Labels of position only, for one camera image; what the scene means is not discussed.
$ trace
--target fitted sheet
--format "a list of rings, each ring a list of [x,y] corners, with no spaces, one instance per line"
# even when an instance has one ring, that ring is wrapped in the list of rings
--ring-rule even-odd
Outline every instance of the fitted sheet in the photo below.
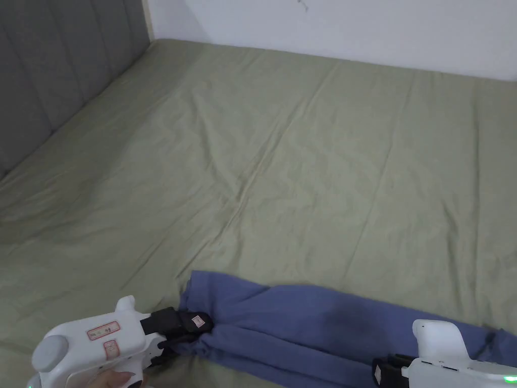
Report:
[[[0,182],[0,386],[53,326],[178,305],[194,269],[517,333],[516,103],[515,83],[154,42]]]

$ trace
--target sheet wrinkle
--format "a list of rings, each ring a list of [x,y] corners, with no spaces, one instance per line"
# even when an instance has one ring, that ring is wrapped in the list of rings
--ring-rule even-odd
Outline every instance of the sheet wrinkle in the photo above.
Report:
[[[192,94],[191,105],[194,110],[194,126],[200,127],[201,147],[203,148],[202,154],[205,159],[206,167],[210,171],[215,182],[223,184],[228,192],[233,192],[232,185],[224,177],[224,174],[221,173],[223,169],[217,165],[217,158],[214,157],[214,153],[212,151],[214,146],[211,143],[210,136],[208,134],[209,131],[212,130],[212,127],[205,119],[202,109],[200,108],[200,102],[196,99],[196,94]]]
[[[329,79],[329,77],[335,73],[335,71],[338,69],[339,64],[334,64],[327,73],[322,77],[321,81],[318,83],[316,90],[311,94],[311,98],[308,102],[305,103],[305,108],[302,109],[302,113],[300,114],[300,109],[302,103],[299,102],[293,109],[293,111],[289,114],[287,117],[287,125],[284,129],[278,129],[273,130],[268,138],[266,139],[265,143],[260,147],[260,150],[257,153],[256,157],[259,157],[258,163],[253,167],[253,170],[251,171],[251,177],[245,182],[244,187],[239,191],[239,194],[237,196],[237,209],[233,212],[231,215],[229,221],[221,228],[219,234],[214,238],[214,241],[219,240],[221,236],[229,229],[229,227],[234,222],[235,218],[238,217],[242,210],[246,207],[246,204],[248,203],[249,198],[249,192],[254,186],[258,176],[260,175],[261,171],[264,171],[270,166],[271,160],[273,159],[275,155],[275,151],[278,148],[281,140],[284,138],[285,134],[289,131],[289,129],[292,127],[295,120],[303,116],[303,114],[312,106],[314,101],[316,101],[317,96],[319,95],[320,91],[324,87],[326,81]],[[275,133],[277,134],[276,139],[272,140]],[[273,142],[271,149],[268,150],[268,146]]]
[[[451,279],[451,284],[454,287],[454,294],[456,298],[456,305],[460,310],[460,314],[463,314],[463,303],[461,298],[461,288],[460,288],[460,264],[455,259],[458,257],[458,238],[459,238],[459,227],[458,223],[454,219],[454,216],[447,204],[442,201],[442,209],[444,211],[445,219],[447,221],[447,234],[446,234],[446,242],[447,242],[447,254],[448,254],[448,267],[449,267],[449,277]]]
[[[357,242],[356,242],[356,244],[354,246],[354,250],[352,251],[352,255],[350,256],[350,258],[348,260],[348,263],[346,265],[346,268],[345,268],[345,271],[344,271],[345,278],[347,277],[348,272],[350,271],[350,268],[354,264],[354,260],[356,258],[356,253],[357,253],[357,249],[359,248],[359,244],[361,243],[362,238],[364,237],[364,233],[366,231],[366,227],[368,225],[368,222],[370,221],[370,217],[372,215],[373,207],[375,206],[375,202],[377,201],[377,195],[378,195],[379,189],[381,188],[381,183],[382,183],[382,181],[384,179],[384,175],[386,173],[386,167],[388,166],[388,160],[389,160],[389,157],[391,155],[391,151],[393,149],[393,142],[394,142],[394,138],[395,138],[395,132],[396,132],[398,126],[399,126],[400,118],[402,117],[403,112],[405,111],[405,109],[407,107],[407,104],[409,103],[409,99],[410,99],[411,93],[413,91],[414,83],[415,83],[415,73],[413,73],[413,76],[411,78],[411,82],[410,82],[409,88],[408,88],[408,90],[406,92],[406,96],[404,98],[404,102],[402,103],[402,107],[400,108],[399,113],[397,115],[397,119],[395,121],[395,124],[393,125],[393,131],[391,132],[391,136],[390,136],[390,144],[389,144],[388,152],[386,154],[386,158],[384,159],[383,166],[381,168],[381,174],[379,176],[379,180],[377,182],[377,186],[375,187],[375,190],[374,190],[374,193],[373,193],[372,203],[370,205],[370,208],[368,209],[368,213],[366,215],[366,219],[364,220],[364,223],[362,225],[361,233],[359,234],[359,238],[357,239]]]
[[[330,69],[327,70],[326,74],[323,75],[321,80],[318,82],[318,86],[316,87],[316,90],[311,94],[311,98],[309,99],[309,102],[307,102],[306,108],[303,110],[305,113],[306,111],[310,110],[312,108],[312,105],[320,95],[320,92],[322,91],[323,87],[326,86],[327,81],[329,78],[336,73],[336,70],[339,68],[340,62],[334,63]]]
[[[153,255],[156,253],[156,251],[163,245],[165,240],[167,240],[167,237],[169,237],[169,232],[172,229],[172,226],[169,226],[167,231],[164,233],[163,237],[160,239],[160,241],[156,244],[154,248],[151,249],[151,247],[147,248],[143,254],[138,256],[137,262],[139,262],[142,258],[144,258],[144,261],[136,268],[136,270],[129,276],[129,278],[122,284],[120,287],[121,290],[123,290],[130,282],[135,278],[136,275],[142,270],[143,267],[149,262],[149,260],[153,257]]]
[[[32,355],[34,352],[33,348],[28,348],[23,345],[15,344],[14,342],[9,342],[5,340],[0,340],[0,348],[7,349],[13,353],[22,353],[26,355]]]
[[[479,126],[479,81],[474,83],[474,91],[472,95],[472,104],[473,104],[473,119],[474,119],[474,168],[475,168],[475,181],[474,181],[474,224],[475,224],[475,234],[474,234],[474,294],[476,296],[476,318],[477,321],[480,321],[479,316],[479,308],[477,308],[480,298],[481,291],[479,289],[479,284],[481,281],[479,279],[480,271],[479,271],[479,219],[480,219],[480,207],[481,207],[481,199],[480,199],[480,175],[481,175],[481,161],[479,156],[479,143],[480,143],[480,126]]]
[[[278,148],[278,145],[280,144],[280,141],[285,136],[287,131],[291,128],[293,122],[295,121],[296,114],[299,112],[299,104],[295,107],[295,109],[289,114],[287,118],[287,125],[284,129],[278,128],[278,124],[276,128],[271,131],[269,136],[267,137],[264,144],[260,147],[260,150],[257,153],[256,158],[258,157],[259,160],[256,163],[256,165],[253,167],[253,170],[251,171],[251,176],[244,185],[241,187],[241,190],[239,191],[239,194],[237,196],[237,209],[233,211],[232,215],[230,216],[228,222],[221,228],[217,236],[214,238],[215,240],[219,240],[220,237],[229,229],[233,221],[236,217],[238,217],[241,213],[246,204],[248,203],[249,199],[249,192],[254,186],[258,176],[260,173],[265,170],[271,163],[271,160],[275,154],[276,149]]]

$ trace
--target blue towel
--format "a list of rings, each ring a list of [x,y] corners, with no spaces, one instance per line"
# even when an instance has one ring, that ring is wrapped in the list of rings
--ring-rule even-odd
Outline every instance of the blue towel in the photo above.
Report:
[[[214,329],[175,351],[292,387],[375,387],[371,363],[418,355],[415,319],[442,317],[316,286],[258,285],[192,272],[180,309],[203,311]],[[517,337],[454,322],[472,358],[517,367]]]

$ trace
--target headboard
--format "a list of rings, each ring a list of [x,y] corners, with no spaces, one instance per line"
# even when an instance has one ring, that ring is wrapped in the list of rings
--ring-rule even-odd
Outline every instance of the headboard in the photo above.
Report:
[[[148,45],[142,0],[0,1],[0,178]]]

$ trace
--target green bed sheet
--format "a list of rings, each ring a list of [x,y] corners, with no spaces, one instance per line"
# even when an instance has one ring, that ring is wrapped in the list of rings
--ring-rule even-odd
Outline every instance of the green bed sheet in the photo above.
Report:
[[[515,83],[156,41],[0,182],[0,386],[53,326],[177,305],[193,269],[517,334],[516,170]],[[189,358],[152,380],[271,386]]]

